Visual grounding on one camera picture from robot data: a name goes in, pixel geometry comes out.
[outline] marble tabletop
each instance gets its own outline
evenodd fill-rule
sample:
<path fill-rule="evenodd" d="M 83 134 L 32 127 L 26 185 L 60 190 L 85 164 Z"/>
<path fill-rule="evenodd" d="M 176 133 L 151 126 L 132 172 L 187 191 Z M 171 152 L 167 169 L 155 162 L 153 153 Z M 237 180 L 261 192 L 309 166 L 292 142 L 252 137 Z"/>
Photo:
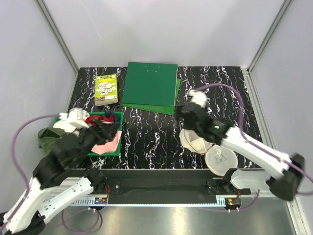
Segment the marble tabletop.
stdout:
<path fill-rule="evenodd" d="M 133 169 L 177 169 L 207 168 L 204 156 L 183 148 L 179 141 L 180 126 L 174 117 L 122 106 L 126 67 L 118 68 L 80 68 L 69 109 L 81 107 L 89 112 L 106 109 L 122 111 L 124 125 L 121 153 L 116 157 L 88 157 L 81 165 L 97 168 Z M 99 75 L 118 75 L 119 102 L 112 105 L 94 105 L 94 81 Z M 261 141 L 260 131 L 249 99 L 248 91 L 240 67 L 179 67 L 181 79 L 177 105 L 188 102 L 190 89 L 210 83 L 225 83 L 237 89 L 245 102 L 245 132 Z M 220 87 L 210 88 L 207 112 L 212 117 L 223 117 L 237 124 L 239 103 L 234 94 Z M 259 168 L 255 163 L 237 154 L 238 168 Z"/>

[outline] green plastic tray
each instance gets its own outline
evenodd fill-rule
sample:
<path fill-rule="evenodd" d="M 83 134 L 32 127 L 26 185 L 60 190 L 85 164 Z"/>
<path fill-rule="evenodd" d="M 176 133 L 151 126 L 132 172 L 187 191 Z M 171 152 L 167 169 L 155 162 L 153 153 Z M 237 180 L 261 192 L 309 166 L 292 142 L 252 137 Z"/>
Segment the green plastic tray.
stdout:
<path fill-rule="evenodd" d="M 121 120 L 120 120 L 121 125 L 120 125 L 120 127 L 119 127 L 119 130 L 121 131 L 121 130 L 123 129 L 123 117 L 124 117 L 124 114 L 123 114 L 122 112 L 115 112 L 115 113 L 116 113 L 116 115 L 118 115 L 118 116 L 120 117 L 120 119 L 121 119 Z M 104 115 L 104 112 L 91 112 L 91 113 L 89 113 L 89 114 L 90 114 L 90 115 Z M 56 123 L 58 120 L 59 120 L 59 118 L 56 117 L 55 120 L 54 120 L 54 123 Z M 117 147 L 116 152 L 105 153 L 105 154 L 102 154 L 101 156 L 105 156 L 105 157 L 114 157 L 114 156 L 118 156 L 118 155 L 120 154 L 120 152 L 121 152 L 121 145 L 122 145 L 121 140 L 122 140 L 122 138 L 119 140 L 119 144 L 118 144 L 118 147 Z M 89 157 L 99 157 L 100 155 L 99 155 L 99 154 L 96 154 L 96 153 L 90 152 L 90 153 L 88 154 L 88 156 L 89 156 Z"/>

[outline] dark green folder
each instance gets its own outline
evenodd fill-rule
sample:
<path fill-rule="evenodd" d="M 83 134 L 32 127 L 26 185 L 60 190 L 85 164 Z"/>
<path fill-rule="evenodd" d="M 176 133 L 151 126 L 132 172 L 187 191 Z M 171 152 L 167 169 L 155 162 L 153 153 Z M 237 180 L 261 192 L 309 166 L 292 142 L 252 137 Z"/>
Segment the dark green folder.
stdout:
<path fill-rule="evenodd" d="M 177 79 L 176 95 L 175 95 L 176 100 L 178 97 L 180 82 L 181 82 L 181 80 Z M 157 112 L 157 113 L 161 113 L 161 114 L 173 115 L 175 112 L 175 106 L 145 105 L 145 104 L 130 104 L 130 103 L 123 103 L 122 105 L 125 107 L 133 108 L 133 109 L 142 109 L 142 110 Z"/>
<path fill-rule="evenodd" d="M 123 103 L 175 106 L 177 65 L 129 62 Z"/>

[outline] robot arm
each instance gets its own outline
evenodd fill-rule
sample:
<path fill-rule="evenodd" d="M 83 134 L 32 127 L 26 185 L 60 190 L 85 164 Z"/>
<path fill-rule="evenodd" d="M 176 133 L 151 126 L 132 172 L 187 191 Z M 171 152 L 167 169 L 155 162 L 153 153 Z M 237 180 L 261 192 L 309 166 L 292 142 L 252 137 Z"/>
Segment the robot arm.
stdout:
<path fill-rule="evenodd" d="M 183 118 L 184 129 L 193 130 L 206 141 L 233 150 L 264 169 L 230 169 L 222 180 L 223 188 L 227 191 L 231 185 L 237 189 L 270 190 L 283 200 L 293 200 L 303 175 L 290 168 L 285 161 L 304 169 L 304 158 L 299 154 L 289 156 L 286 153 L 281 153 L 246 135 L 249 141 L 269 153 L 275 154 L 279 160 L 273 158 L 268 153 L 248 143 L 241 136 L 238 127 L 232 126 L 223 119 L 210 118 L 205 110 L 207 97 L 203 92 L 191 90 L 189 95 L 192 97 L 190 103 L 185 107 L 179 107 L 176 112 L 177 121 Z"/>
<path fill-rule="evenodd" d="M 5 224 L 6 235 L 37 235 L 55 215 L 79 197 L 105 189 L 105 176 L 93 168 L 85 171 L 75 185 L 47 200 L 48 195 L 68 177 L 70 169 L 77 168 L 95 144 L 113 140 L 103 123 L 93 121 L 95 125 L 82 128 L 79 136 L 72 133 L 63 135 L 49 155 L 41 159 L 30 179 L 29 194 L 26 195 L 25 191 L 10 211 L 1 214 L 0 226 Z M 24 202 L 12 216 L 22 200 Z"/>

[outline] shiny metal surface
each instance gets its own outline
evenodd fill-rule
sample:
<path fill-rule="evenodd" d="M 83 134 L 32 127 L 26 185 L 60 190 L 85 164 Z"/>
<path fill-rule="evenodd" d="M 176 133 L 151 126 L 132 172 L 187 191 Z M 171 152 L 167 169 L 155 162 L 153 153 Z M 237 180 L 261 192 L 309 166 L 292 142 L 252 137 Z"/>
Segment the shiny metal surface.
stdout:
<path fill-rule="evenodd" d="M 243 198 L 243 206 L 252 199 Z M 65 218 L 81 210 L 66 209 Z M 94 235 L 295 235 L 286 202 L 277 198 L 260 198 L 250 210 L 240 213 L 209 212 L 202 208 L 126 208 L 108 207 L 101 210 L 104 222 Z M 86 230 L 93 225 L 96 215 L 86 211 L 67 225 L 75 230 Z M 41 233 L 69 235 L 57 215 Z"/>

